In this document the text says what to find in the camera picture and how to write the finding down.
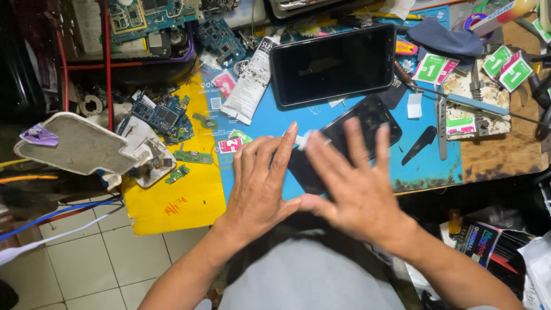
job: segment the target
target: purple sticker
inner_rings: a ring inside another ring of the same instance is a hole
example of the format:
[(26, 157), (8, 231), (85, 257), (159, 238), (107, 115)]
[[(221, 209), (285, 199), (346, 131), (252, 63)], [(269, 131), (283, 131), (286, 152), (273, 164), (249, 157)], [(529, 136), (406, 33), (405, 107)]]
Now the purple sticker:
[(60, 138), (53, 133), (49, 132), (40, 124), (36, 124), (23, 132), (19, 137), (28, 143), (38, 145), (56, 146), (60, 141)]

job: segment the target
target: microfiber cloth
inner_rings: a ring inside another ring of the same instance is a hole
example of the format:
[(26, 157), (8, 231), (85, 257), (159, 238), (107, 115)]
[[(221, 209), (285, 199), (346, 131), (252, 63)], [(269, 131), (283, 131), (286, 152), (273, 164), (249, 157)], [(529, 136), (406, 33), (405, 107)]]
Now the microfiber cloth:
[(408, 35), (431, 52), (460, 60), (467, 65), (483, 54), (482, 42), (478, 35), (468, 29), (451, 31), (444, 28), (436, 17), (428, 17), (408, 30)]

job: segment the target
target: hand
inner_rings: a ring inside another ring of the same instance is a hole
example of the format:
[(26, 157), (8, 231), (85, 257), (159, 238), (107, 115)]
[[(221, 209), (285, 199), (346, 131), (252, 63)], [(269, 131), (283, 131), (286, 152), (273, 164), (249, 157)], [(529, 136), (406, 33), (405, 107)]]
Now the hand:
[(303, 194), (300, 208), (324, 217), (333, 227), (351, 237), (376, 243), (397, 254), (407, 229), (417, 223), (398, 207), (388, 175), (390, 129), (383, 124), (376, 134), (376, 164), (372, 167), (360, 121), (344, 123), (349, 153), (355, 168), (318, 131), (306, 143), (306, 155), (334, 198), (330, 202)]
[(298, 209), (300, 198), (282, 199), (283, 176), (297, 131), (293, 122), (282, 138), (259, 137), (234, 154), (235, 181), (228, 208), (214, 223), (230, 242), (244, 247)]

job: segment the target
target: mesh filter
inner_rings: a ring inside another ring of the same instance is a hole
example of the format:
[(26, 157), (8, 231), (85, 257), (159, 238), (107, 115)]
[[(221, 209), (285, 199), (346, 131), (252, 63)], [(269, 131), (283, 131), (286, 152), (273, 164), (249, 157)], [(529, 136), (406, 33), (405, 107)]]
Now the mesh filter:
[(56, 146), (18, 142), (14, 152), (78, 174), (88, 175), (97, 169), (116, 174), (128, 171), (138, 160), (120, 153), (126, 140), (72, 113), (58, 113), (42, 126), (59, 139)]

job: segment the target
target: black smartphone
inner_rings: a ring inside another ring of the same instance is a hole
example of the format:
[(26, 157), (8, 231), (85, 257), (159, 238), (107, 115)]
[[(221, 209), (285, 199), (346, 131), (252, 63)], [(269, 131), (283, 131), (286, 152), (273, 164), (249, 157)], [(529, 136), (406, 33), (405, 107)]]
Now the black smartphone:
[(270, 51), (275, 102), (288, 108), (384, 90), (393, 81), (395, 49), (393, 24), (275, 46)]
[[(368, 95), (320, 130), (322, 134), (331, 139), (331, 143), (349, 162), (350, 156), (348, 154), (348, 144), (343, 124), (344, 121), (353, 116), (360, 118), (365, 145), (371, 158), (375, 156), (375, 133), (383, 123), (387, 122), (390, 125), (391, 145), (402, 137), (402, 129), (392, 117), (381, 98), (378, 95)], [(323, 181), (308, 161), (306, 153), (299, 151), (298, 147), (295, 147), (291, 152), (288, 168), (306, 193), (321, 195), (326, 192)]]

